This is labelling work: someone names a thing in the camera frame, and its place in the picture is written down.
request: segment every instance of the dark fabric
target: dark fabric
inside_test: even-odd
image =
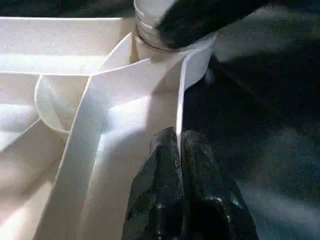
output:
[[[1,0],[0,16],[90,18],[133,13],[133,0]]]

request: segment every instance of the white surface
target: white surface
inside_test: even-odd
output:
[[[38,78],[0,73],[0,151],[38,119],[33,100]]]
[[[68,135],[87,81],[87,76],[41,76],[34,93],[40,118],[53,130]]]
[[[160,54],[91,77],[35,240],[121,238],[132,179],[154,134],[174,126],[180,138],[185,86],[204,75],[210,46],[177,59]]]
[[[174,126],[180,139],[184,91],[211,52],[185,61],[134,23],[0,17],[1,239],[120,239],[152,136]]]
[[[135,21],[0,17],[0,71],[90,74]]]

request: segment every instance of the white paper structure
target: white paper structure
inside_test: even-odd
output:
[[[134,19],[0,18],[0,236],[121,238],[154,134],[182,131],[211,41],[145,45]]]

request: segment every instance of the white cardboard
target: white cardboard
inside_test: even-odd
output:
[[[120,239],[150,141],[172,126],[180,141],[184,91],[211,54],[211,44],[179,53],[152,48],[131,33],[134,24],[0,17],[0,91],[13,89],[0,109],[9,116],[3,104],[22,105],[34,115],[16,115],[26,123],[0,152],[9,173],[0,189],[16,203],[0,211],[1,236]]]

